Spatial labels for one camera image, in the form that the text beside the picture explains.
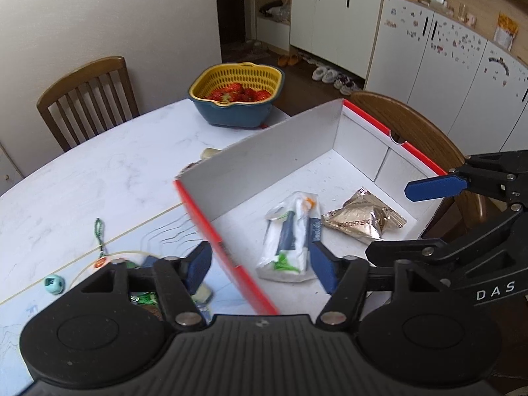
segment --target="white wall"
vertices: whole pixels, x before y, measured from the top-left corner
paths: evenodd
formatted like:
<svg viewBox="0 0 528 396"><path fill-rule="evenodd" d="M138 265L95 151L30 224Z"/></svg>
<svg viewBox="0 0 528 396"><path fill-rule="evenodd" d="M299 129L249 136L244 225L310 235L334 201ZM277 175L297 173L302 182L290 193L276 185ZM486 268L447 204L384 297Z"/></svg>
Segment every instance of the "white wall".
<svg viewBox="0 0 528 396"><path fill-rule="evenodd" d="M22 174L62 153L39 96L110 55L125 57L142 113L186 97L221 61L216 0L0 0L0 144Z"/></svg>

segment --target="turquoise round object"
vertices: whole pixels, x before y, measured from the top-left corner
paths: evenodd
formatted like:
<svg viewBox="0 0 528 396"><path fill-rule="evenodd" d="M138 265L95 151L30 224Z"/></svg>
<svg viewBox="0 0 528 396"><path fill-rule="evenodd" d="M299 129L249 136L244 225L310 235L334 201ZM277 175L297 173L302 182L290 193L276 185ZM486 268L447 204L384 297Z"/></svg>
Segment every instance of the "turquoise round object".
<svg viewBox="0 0 528 396"><path fill-rule="evenodd" d="M59 295L64 290L64 279L57 274L44 278L44 287L52 295Z"/></svg>

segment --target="gold snack package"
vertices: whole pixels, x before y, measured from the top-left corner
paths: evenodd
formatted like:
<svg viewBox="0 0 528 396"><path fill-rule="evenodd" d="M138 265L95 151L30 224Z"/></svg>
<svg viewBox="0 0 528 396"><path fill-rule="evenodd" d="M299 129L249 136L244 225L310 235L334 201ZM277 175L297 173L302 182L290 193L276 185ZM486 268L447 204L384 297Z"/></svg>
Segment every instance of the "gold snack package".
<svg viewBox="0 0 528 396"><path fill-rule="evenodd" d="M381 199L361 187L339 210L323 214L323 225L357 238L365 244L381 240L387 228L407 223Z"/></svg>

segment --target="blue gripper pad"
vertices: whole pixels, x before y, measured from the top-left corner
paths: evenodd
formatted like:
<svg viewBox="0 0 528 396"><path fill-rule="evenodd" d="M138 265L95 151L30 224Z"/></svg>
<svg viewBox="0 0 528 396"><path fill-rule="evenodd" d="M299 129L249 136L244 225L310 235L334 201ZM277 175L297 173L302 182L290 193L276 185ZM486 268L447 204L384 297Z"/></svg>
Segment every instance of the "blue gripper pad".
<svg viewBox="0 0 528 396"><path fill-rule="evenodd" d="M467 187L467 181L455 175L432 177L408 182L405 196L413 202L426 201L457 196Z"/></svg>
<svg viewBox="0 0 528 396"><path fill-rule="evenodd" d="M213 251L207 241L202 241L184 260L188 262L187 277L183 280L187 291L194 295L211 266Z"/></svg>
<svg viewBox="0 0 528 396"><path fill-rule="evenodd" d="M309 249L310 262L312 263L315 275L321 282L326 293L329 295L333 294L339 285L337 269L339 268L340 260L320 242L311 242Z"/></svg>

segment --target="black cabinet handle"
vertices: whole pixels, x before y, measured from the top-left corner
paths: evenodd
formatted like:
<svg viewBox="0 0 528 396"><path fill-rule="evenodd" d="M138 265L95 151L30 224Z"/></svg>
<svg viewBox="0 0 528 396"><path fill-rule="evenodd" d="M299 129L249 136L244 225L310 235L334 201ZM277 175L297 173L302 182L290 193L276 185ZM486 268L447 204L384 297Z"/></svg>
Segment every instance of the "black cabinet handle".
<svg viewBox="0 0 528 396"><path fill-rule="evenodd" d="M427 23L429 22L429 16L426 17L426 23L425 25L423 26L423 33L422 33L422 37L425 36L426 34L426 29L427 29Z"/></svg>
<svg viewBox="0 0 528 396"><path fill-rule="evenodd" d="M437 26L437 25L438 25L438 21L435 22L435 27L434 27L433 30L432 30L431 40L435 38L436 26Z"/></svg>

